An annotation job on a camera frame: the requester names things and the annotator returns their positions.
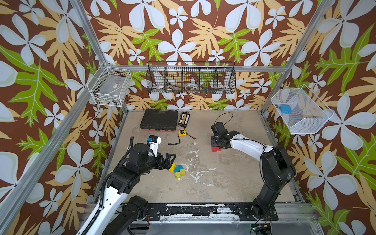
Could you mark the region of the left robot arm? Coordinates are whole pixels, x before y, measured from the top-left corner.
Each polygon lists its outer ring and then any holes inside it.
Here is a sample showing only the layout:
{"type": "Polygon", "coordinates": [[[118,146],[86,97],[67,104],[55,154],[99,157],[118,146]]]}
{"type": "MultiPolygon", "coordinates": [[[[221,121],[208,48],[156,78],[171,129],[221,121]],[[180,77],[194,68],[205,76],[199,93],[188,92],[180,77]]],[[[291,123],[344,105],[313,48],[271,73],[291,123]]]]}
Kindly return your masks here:
{"type": "Polygon", "coordinates": [[[139,196],[133,196],[121,213],[113,218],[118,207],[140,182],[141,176],[153,169],[171,169],[176,155],[159,153],[161,138],[155,135],[149,136],[145,144],[134,144],[133,141],[134,138],[131,137],[127,152],[105,177],[100,187],[98,203],[78,231],[79,235],[121,235],[130,229],[131,223],[147,216],[148,202],[139,196]]]}

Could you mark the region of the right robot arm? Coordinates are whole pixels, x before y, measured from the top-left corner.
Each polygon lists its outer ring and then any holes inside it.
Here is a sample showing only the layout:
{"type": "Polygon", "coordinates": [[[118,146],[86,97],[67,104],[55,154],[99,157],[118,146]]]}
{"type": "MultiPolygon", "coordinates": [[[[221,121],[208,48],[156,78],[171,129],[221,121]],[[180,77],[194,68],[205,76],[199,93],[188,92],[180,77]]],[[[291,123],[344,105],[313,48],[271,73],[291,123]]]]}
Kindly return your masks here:
{"type": "Polygon", "coordinates": [[[232,148],[259,161],[264,185],[253,200],[251,215],[255,219],[268,217],[282,189],[297,174],[287,150],[282,146],[269,146],[249,139],[238,131],[229,132],[223,122],[211,126],[212,148],[232,148]]]}

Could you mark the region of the red arch block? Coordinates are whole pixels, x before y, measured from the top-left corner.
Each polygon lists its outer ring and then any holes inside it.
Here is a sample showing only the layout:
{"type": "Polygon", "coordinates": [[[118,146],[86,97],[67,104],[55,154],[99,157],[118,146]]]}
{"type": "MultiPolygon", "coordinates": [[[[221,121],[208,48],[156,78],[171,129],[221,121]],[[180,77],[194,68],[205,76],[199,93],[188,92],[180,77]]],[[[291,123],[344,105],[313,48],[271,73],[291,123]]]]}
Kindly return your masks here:
{"type": "Polygon", "coordinates": [[[218,146],[214,146],[214,147],[211,148],[211,150],[212,150],[212,152],[219,152],[219,151],[222,150],[222,148],[218,147],[218,146]]]}

